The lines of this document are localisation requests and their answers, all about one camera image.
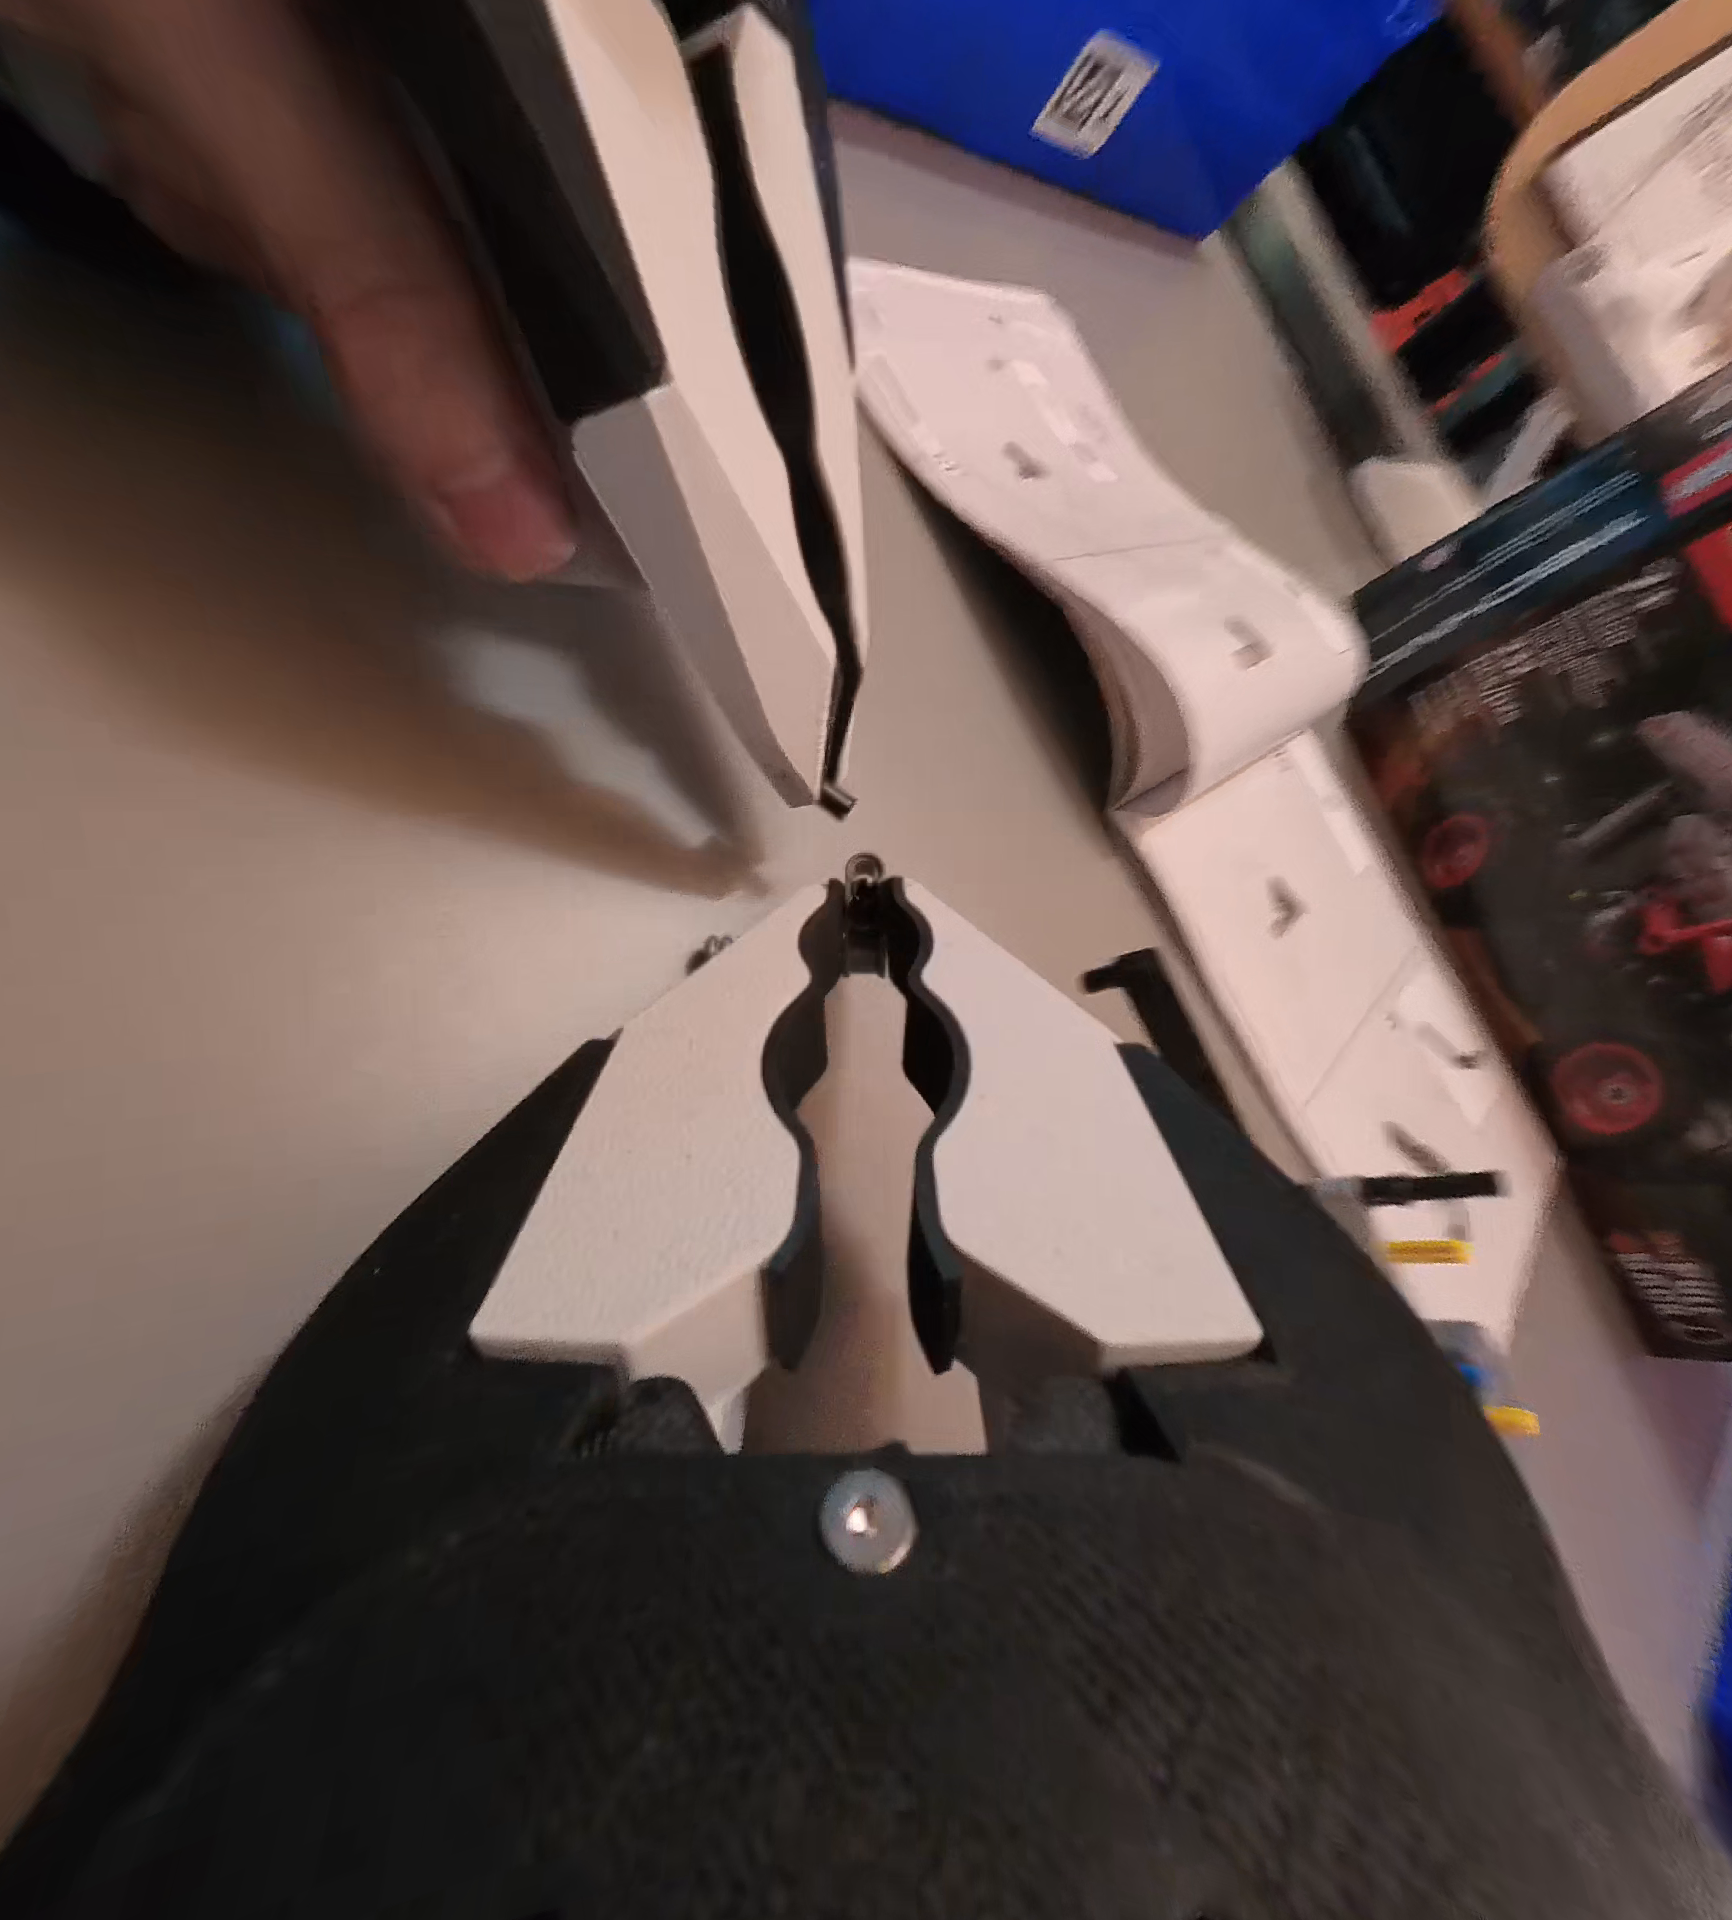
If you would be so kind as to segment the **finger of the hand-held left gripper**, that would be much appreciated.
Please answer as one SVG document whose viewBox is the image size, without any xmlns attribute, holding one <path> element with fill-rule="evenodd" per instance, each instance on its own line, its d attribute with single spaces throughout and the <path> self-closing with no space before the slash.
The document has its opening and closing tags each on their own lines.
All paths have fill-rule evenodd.
<svg viewBox="0 0 1732 1920">
<path fill-rule="evenodd" d="M 645 393 L 573 425 L 576 462 L 754 764 L 787 803 L 813 805 L 829 618 L 734 324 L 687 59 L 660 4 L 545 11 L 662 356 Z"/>
<path fill-rule="evenodd" d="M 734 335 L 782 457 L 793 528 L 830 635 L 816 801 L 855 809 L 871 649 L 855 318 L 827 84 L 805 4 L 685 6 Z"/>
</svg>

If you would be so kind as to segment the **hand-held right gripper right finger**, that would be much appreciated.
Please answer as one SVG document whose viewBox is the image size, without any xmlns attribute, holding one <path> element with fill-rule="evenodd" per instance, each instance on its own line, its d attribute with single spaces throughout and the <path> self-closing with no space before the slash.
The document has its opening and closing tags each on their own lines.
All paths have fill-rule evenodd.
<svg viewBox="0 0 1732 1920">
<path fill-rule="evenodd" d="M 974 1380 L 984 1447 L 1050 1382 L 1257 1357 L 1263 1319 L 1110 1028 L 917 880 L 881 876 L 866 915 L 927 1105 L 911 1316 L 930 1368 Z"/>
</svg>

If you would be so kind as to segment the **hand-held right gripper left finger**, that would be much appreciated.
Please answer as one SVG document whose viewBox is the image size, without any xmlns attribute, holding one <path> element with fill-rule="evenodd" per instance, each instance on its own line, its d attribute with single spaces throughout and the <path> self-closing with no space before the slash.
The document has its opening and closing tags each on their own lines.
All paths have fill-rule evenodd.
<svg viewBox="0 0 1732 1920">
<path fill-rule="evenodd" d="M 824 1283 L 803 1119 L 829 1072 L 847 890 L 807 886 L 612 1037 L 470 1323 L 490 1359 L 680 1380 L 741 1450 Z"/>
</svg>

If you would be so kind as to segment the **person's left hand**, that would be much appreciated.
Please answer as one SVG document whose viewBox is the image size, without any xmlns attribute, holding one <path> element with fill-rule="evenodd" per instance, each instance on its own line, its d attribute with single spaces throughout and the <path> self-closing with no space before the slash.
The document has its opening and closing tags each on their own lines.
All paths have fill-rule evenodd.
<svg viewBox="0 0 1732 1920">
<path fill-rule="evenodd" d="M 421 158 L 313 4 L 0 1 L 90 116 L 94 176 L 313 333 L 376 464 L 469 567 L 576 552 L 552 440 Z"/>
</svg>

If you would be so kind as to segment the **black angled toy part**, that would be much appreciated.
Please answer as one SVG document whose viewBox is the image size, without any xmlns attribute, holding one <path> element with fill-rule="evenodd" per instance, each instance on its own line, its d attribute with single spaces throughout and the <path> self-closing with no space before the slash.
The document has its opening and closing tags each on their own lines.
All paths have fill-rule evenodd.
<svg viewBox="0 0 1732 1920">
<path fill-rule="evenodd" d="M 1087 969 L 1079 983 L 1087 995 L 1123 995 L 1166 1068 L 1206 1101 L 1226 1105 L 1225 1083 L 1157 947 L 1121 951 Z"/>
</svg>

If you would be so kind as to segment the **black toy axle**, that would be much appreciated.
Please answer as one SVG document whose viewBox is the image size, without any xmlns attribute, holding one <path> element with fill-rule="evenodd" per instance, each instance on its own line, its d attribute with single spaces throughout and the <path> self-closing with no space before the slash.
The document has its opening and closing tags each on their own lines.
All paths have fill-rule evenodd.
<svg viewBox="0 0 1732 1920">
<path fill-rule="evenodd" d="M 1348 1173 L 1317 1180 L 1309 1190 L 1313 1197 L 1322 1202 L 1343 1202 L 1364 1209 L 1382 1209 L 1500 1197 L 1509 1188 L 1500 1171 L 1478 1169 L 1405 1173 L 1388 1171 L 1371 1176 Z"/>
</svg>

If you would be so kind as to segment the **blue yellow toy piece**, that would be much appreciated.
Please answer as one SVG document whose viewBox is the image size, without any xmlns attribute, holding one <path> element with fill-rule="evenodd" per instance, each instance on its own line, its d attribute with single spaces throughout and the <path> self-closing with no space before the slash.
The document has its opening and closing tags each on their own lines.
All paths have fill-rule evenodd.
<svg viewBox="0 0 1732 1920">
<path fill-rule="evenodd" d="M 1436 1323 L 1434 1337 L 1499 1436 L 1507 1440 L 1541 1436 L 1541 1415 L 1521 1395 L 1507 1350 L 1487 1326 L 1446 1319 Z"/>
</svg>

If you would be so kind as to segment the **open white instruction booklet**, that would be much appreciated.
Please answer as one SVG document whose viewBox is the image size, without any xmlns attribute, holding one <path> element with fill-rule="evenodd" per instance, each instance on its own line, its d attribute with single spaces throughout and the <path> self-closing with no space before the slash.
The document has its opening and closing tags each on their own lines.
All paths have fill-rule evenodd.
<svg viewBox="0 0 1732 1920">
<path fill-rule="evenodd" d="M 1108 820 L 1253 1081 L 1324 1177 L 1478 1173 L 1500 1197 L 1371 1212 L 1462 1237 L 1394 1266 L 1436 1331 L 1514 1345 L 1559 1154 L 1324 740 L 1368 672 L 1338 601 L 1151 454 L 1044 291 L 857 255 L 865 413 L 1079 635 L 1112 738 Z"/>
</svg>

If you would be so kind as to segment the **black toy set box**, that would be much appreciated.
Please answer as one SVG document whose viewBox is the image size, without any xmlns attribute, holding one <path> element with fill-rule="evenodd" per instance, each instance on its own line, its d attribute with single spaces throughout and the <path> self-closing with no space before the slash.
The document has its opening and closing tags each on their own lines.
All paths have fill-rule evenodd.
<svg viewBox="0 0 1732 1920">
<path fill-rule="evenodd" d="M 1454 966 L 1649 1350 L 1732 1361 L 1732 361 L 1355 612 Z"/>
</svg>

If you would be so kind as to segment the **brown cardboard board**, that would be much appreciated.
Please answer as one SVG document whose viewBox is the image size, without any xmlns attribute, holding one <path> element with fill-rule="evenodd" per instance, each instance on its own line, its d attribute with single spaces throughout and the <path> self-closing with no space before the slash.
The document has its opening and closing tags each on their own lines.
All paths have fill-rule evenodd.
<svg viewBox="0 0 1732 1920">
<path fill-rule="evenodd" d="M 1509 149 L 1484 214 L 1484 263 L 1514 326 L 1532 335 L 1539 282 L 1580 239 L 1547 186 L 1550 165 L 1633 112 L 1646 114 L 1678 84 L 1717 85 L 1732 65 L 1732 1 L 1661 6 L 1575 76 L 1552 84 Z"/>
</svg>

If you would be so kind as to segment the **printed instruction sheet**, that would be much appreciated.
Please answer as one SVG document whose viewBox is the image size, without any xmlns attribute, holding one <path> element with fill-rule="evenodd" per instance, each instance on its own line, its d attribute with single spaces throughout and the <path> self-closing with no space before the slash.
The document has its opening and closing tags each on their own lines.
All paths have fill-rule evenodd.
<svg viewBox="0 0 1732 1920">
<path fill-rule="evenodd" d="M 1732 37 L 1559 149 L 1535 282 L 1587 420 L 1621 428 L 1732 365 Z"/>
</svg>

